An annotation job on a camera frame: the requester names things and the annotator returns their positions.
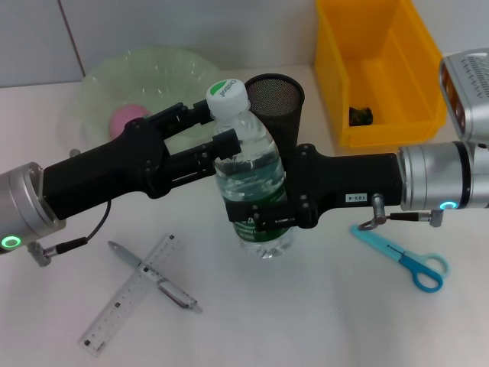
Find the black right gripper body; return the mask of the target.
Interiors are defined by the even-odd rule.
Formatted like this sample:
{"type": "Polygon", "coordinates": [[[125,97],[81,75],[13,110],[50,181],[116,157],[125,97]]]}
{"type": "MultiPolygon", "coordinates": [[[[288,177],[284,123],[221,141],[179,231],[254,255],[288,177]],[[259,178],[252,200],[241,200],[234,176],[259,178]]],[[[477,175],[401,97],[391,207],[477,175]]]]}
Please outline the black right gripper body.
{"type": "Polygon", "coordinates": [[[400,166],[394,153],[329,157],[304,144],[287,164],[285,187],[293,224],[311,229],[323,213],[370,206],[375,194],[399,206],[400,166]]]}

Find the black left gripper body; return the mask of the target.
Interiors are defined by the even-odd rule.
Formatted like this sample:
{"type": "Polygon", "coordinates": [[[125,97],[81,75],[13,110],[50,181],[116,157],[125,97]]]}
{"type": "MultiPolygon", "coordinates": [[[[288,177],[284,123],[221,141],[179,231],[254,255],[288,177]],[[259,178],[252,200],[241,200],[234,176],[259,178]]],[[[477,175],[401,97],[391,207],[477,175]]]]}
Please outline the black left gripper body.
{"type": "Polygon", "coordinates": [[[43,198],[67,219],[131,192],[151,199],[171,191],[164,173],[172,119],[161,114],[128,122],[110,142],[44,169],[43,198]]]}

